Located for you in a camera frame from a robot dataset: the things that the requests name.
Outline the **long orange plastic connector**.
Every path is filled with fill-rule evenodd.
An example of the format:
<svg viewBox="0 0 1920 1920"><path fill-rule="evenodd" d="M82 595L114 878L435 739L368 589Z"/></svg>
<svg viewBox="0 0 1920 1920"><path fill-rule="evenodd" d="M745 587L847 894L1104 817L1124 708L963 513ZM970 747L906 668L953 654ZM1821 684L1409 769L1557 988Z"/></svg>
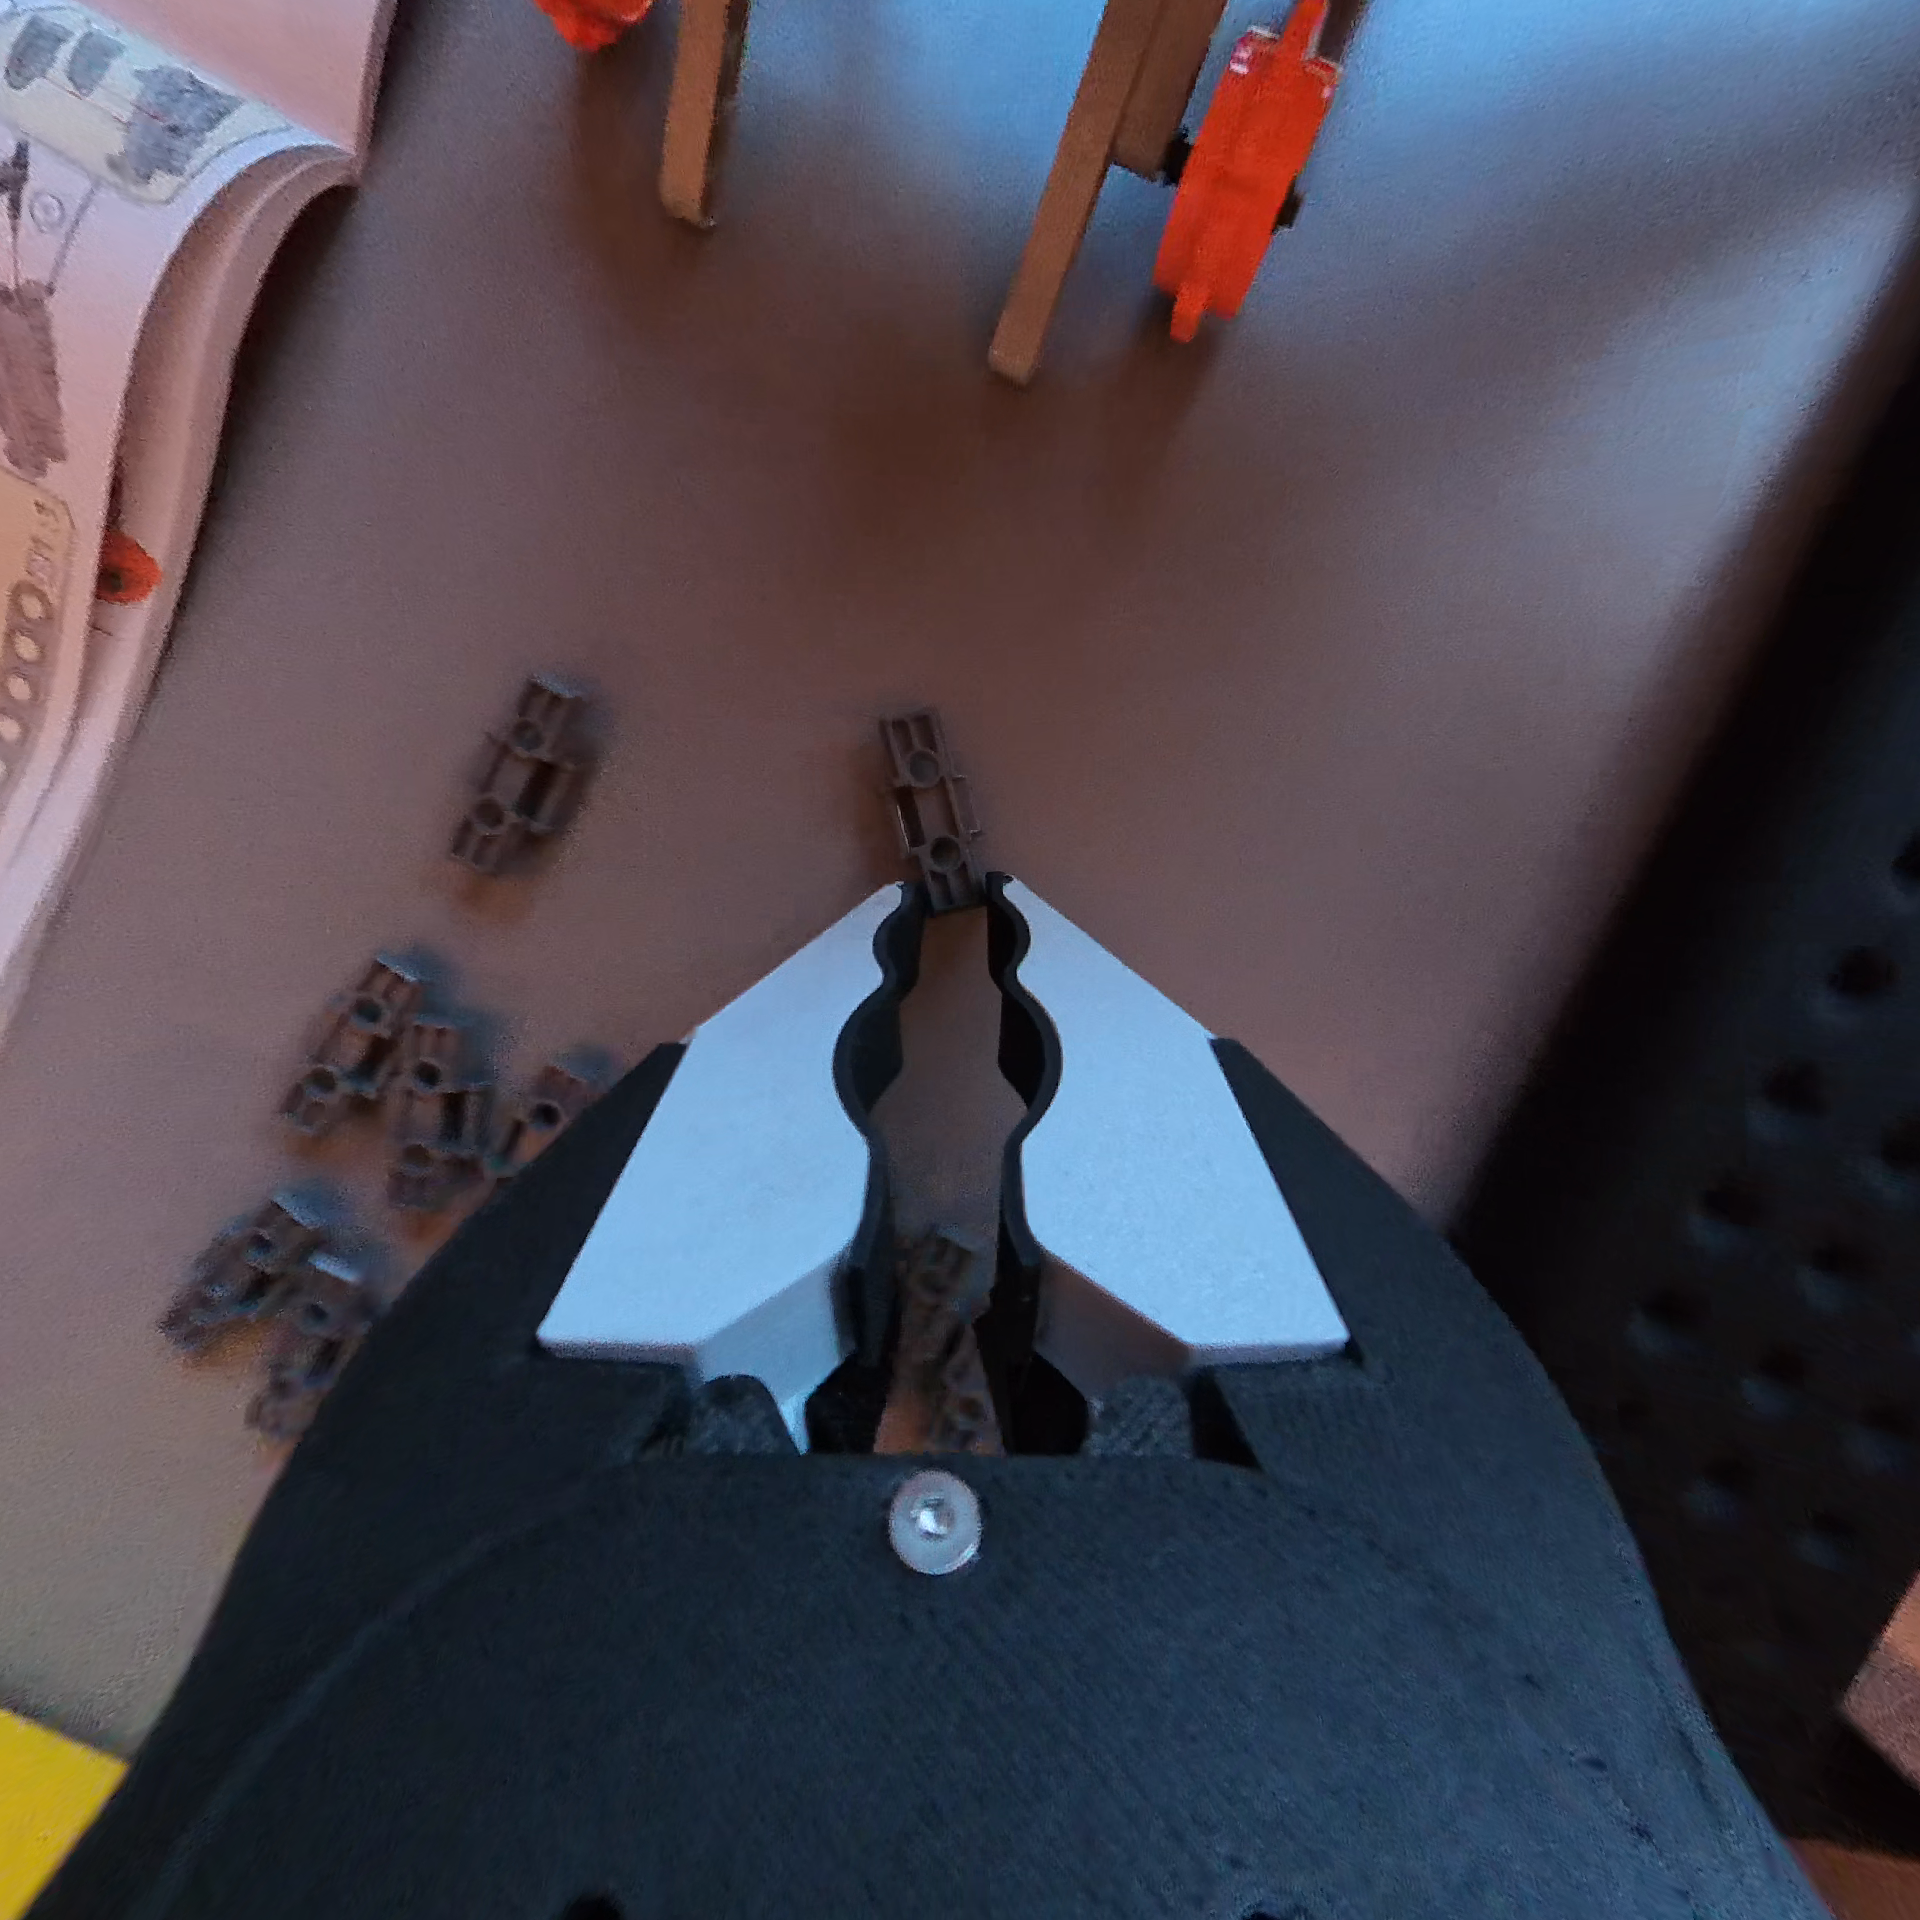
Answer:
<svg viewBox="0 0 1920 1920"><path fill-rule="evenodd" d="M1331 2L1298 2L1279 28L1237 37L1184 157L1160 242L1154 285L1169 337L1191 343L1208 317L1240 315L1288 223L1340 85L1321 52Z"/></svg>

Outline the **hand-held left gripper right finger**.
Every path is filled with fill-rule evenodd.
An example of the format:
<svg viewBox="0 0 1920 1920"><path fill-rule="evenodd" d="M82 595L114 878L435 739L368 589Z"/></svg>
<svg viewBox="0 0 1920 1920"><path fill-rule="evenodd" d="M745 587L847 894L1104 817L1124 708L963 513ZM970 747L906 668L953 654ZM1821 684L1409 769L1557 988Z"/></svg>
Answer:
<svg viewBox="0 0 1920 1920"><path fill-rule="evenodd" d="M1001 1078L980 1351L1017 1453L1076 1452L1132 1380L1346 1357L1353 1337L1196 1015L1009 873L987 878Z"/></svg>

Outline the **open instruction booklet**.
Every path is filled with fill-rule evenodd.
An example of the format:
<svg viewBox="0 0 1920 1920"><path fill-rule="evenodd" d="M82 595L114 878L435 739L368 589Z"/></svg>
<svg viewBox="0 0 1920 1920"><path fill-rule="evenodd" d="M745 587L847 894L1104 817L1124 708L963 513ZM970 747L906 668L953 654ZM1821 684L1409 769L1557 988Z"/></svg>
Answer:
<svg viewBox="0 0 1920 1920"><path fill-rule="evenodd" d="M395 2L2 5L2 1026L201 535L233 363L368 164Z"/></svg>

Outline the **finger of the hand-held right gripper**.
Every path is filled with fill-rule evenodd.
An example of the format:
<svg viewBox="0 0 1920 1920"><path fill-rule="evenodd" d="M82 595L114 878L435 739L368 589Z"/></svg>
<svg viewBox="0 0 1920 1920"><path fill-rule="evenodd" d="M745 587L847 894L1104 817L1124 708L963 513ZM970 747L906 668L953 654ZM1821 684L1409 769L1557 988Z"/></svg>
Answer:
<svg viewBox="0 0 1920 1920"><path fill-rule="evenodd" d="M713 226L749 22L749 2L680 2L658 198L672 219L691 228Z"/></svg>
<svg viewBox="0 0 1920 1920"><path fill-rule="evenodd" d="M1221 2L1104 5L993 337L996 377L1023 387L1036 374L1108 172L1169 173L1221 19Z"/></svg>

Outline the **black perforated panel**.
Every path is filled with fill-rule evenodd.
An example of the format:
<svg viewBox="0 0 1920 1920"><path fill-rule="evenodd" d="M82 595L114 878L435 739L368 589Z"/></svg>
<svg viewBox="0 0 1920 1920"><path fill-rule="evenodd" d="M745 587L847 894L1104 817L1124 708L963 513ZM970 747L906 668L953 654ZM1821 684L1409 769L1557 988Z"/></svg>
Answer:
<svg viewBox="0 0 1920 1920"><path fill-rule="evenodd" d="M1906 1858L1840 1697L1915 1574L1915 754L1911 379L1453 1229L1765 1810Z"/></svg>

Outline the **single grey track link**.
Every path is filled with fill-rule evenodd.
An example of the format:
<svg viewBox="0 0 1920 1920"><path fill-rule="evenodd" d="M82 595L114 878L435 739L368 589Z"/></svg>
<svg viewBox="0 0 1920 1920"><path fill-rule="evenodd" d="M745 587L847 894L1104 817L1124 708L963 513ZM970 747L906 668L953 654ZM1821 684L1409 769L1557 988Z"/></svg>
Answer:
<svg viewBox="0 0 1920 1920"><path fill-rule="evenodd" d="M935 708L895 711L879 719L885 761L883 796L901 857L914 869L931 916L972 909L986 898L978 860L980 821Z"/></svg>

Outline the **pile of grey track pieces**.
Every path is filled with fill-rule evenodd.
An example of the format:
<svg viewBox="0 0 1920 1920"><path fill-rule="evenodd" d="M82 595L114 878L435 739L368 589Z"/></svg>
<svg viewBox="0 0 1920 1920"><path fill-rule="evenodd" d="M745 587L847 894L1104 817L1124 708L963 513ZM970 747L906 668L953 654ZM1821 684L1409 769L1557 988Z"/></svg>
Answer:
<svg viewBox="0 0 1920 1920"><path fill-rule="evenodd" d="M528 677L473 766L450 861L485 883L527 870L570 826L591 772L593 697L548 675ZM279 1122L305 1146L383 1122L386 1207L440 1220L515 1185L604 1078L599 1059L577 1051L500 1090L490 1044L448 1009L435 969L380 950L315 1021ZM257 1337L261 1375L247 1426L289 1450L384 1302L330 1198L291 1186L210 1237L159 1332L187 1359Z"/></svg>

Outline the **yellow object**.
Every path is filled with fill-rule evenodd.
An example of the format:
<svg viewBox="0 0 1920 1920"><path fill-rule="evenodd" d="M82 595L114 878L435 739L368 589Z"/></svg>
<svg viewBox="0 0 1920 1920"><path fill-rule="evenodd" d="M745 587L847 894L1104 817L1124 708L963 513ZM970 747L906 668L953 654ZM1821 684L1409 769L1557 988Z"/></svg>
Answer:
<svg viewBox="0 0 1920 1920"><path fill-rule="evenodd" d="M128 1765L2 1709L2 1915L18 1918L124 1780Z"/></svg>

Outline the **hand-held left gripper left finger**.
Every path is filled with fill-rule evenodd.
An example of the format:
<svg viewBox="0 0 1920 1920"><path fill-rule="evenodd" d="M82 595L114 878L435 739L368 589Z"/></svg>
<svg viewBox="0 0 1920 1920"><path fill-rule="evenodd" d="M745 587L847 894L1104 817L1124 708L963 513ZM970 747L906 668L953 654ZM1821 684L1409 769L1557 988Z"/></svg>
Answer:
<svg viewBox="0 0 1920 1920"><path fill-rule="evenodd" d="M548 1354L752 1378L810 1452L807 1404L891 1326L874 1106L920 965L922 884L888 884L689 1033L539 1323Z"/></svg>

